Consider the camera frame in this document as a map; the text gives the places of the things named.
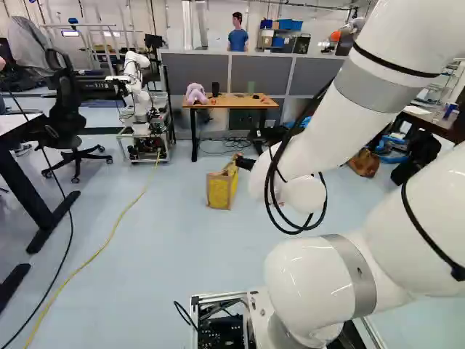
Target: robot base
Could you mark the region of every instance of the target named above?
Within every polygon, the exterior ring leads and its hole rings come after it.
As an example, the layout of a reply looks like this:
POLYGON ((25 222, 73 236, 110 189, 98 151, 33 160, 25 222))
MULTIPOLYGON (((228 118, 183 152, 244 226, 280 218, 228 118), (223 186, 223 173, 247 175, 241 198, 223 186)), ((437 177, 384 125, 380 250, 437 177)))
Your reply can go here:
MULTIPOLYGON (((190 300, 190 316, 199 328, 199 333, 192 328, 192 349, 225 348, 225 338, 229 340, 227 345, 230 349, 307 349, 289 335, 284 325, 275 315, 267 290, 264 287, 250 292, 192 296, 190 300), (241 303, 246 305, 247 308, 245 306, 238 308, 241 303), (240 319, 242 326, 234 326, 231 321, 229 323, 232 325, 226 326, 228 318, 215 316, 217 313, 223 316, 220 313, 223 310, 229 311, 231 314, 236 313, 233 309, 242 312, 231 318, 235 318, 236 322, 240 319), (212 323, 218 321, 222 324, 221 329, 217 326, 217 329, 212 331, 207 326, 204 326, 207 319, 212 323), (241 341, 240 345, 238 345, 237 341, 238 331, 242 331, 243 335, 243 341, 241 341), (211 336, 216 338, 214 341, 208 338, 211 333, 211 336)), ((365 319, 363 321, 358 319, 354 320, 354 322, 348 321, 344 324, 339 337, 326 348, 366 349, 367 347, 360 335, 370 341, 376 337, 371 333, 371 328, 366 325, 365 319)), ((369 347, 372 348, 373 344, 377 348, 382 348, 382 345, 378 342, 371 342, 369 347)))

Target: black office chair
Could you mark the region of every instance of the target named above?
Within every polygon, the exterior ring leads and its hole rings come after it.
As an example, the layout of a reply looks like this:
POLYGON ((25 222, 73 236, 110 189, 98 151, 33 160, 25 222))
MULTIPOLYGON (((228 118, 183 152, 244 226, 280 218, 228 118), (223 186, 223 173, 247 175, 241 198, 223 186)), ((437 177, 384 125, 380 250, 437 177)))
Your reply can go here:
POLYGON ((112 164, 113 157, 92 154, 97 150, 100 153, 105 151, 105 148, 100 144, 82 151, 78 150, 78 147, 82 144, 82 139, 78 137, 78 133, 86 126, 86 118, 79 114, 78 111, 81 105, 81 96, 78 93, 73 65, 67 54, 56 49, 48 49, 45 55, 49 67, 55 72, 52 82, 57 88, 57 101, 50 109, 49 124, 45 126, 45 136, 40 137, 39 146, 36 150, 48 147, 60 150, 71 149, 72 151, 71 153, 62 152, 63 160, 50 169, 43 170, 42 175, 51 178, 51 170, 59 169, 74 161, 76 172, 71 182, 79 183, 82 159, 106 160, 107 164, 112 164), (59 56, 64 61, 65 67, 60 64, 59 56))

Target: person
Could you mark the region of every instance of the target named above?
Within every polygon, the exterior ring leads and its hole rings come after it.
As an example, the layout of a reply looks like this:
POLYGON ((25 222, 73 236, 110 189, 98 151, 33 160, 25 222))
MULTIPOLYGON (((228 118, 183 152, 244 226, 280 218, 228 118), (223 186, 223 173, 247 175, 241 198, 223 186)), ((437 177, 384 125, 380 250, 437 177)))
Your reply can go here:
POLYGON ((241 27, 242 13, 234 12, 232 14, 232 24, 234 25, 234 30, 227 37, 227 50, 246 52, 248 49, 248 34, 241 27))
MULTIPOLYGON (((0 56, 0 71, 4 70, 7 62, 0 56)), ((5 114, 7 111, 7 107, 5 105, 5 101, 3 100, 3 96, 0 95, 0 115, 5 114)), ((12 149, 15 151, 16 156, 22 156, 29 152, 32 149, 32 145, 30 144, 21 144, 16 143, 13 145, 12 149)))

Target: green cup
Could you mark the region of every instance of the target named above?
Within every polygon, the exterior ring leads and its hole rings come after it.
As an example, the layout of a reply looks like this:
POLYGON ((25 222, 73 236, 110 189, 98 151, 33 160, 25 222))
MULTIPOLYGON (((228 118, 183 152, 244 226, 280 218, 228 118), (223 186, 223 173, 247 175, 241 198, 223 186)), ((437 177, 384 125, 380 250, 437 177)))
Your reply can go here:
POLYGON ((255 93, 255 81, 247 82, 247 93, 251 96, 255 93))

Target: small robot arm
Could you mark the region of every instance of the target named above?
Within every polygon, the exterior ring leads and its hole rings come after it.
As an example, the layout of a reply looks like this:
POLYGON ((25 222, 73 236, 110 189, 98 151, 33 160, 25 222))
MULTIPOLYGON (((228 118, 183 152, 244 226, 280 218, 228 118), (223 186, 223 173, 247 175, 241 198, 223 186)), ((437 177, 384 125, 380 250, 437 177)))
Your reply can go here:
MULTIPOLYGON (((321 208, 326 189, 311 174, 350 159, 460 57, 463 47, 454 43, 462 42, 464 17, 465 3, 454 0, 379 0, 308 127, 280 158, 280 200, 301 212, 321 208), (436 25, 444 8, 453 8, 450 18, 436 25)), ((248 189, 256 198, 264 198, 279 146, 253 165, 248 189)), ((464 296, 464 193, 462 144, 387 196, 360 230, 276 246, 264 268, 275 347, 324 348, 351 318, 419 295, 464 296)))
POLYGON ((118 82, 118 93, 127 105, 132 107, 134 118, 130 122, 146 122, 147 108, 150 106, 150 95, 142 90, 142 71, 150 65, 149 59, 141 54, 128 51, 124 56, 124 72, 122 76, 107 76, 106 81, 118 82))

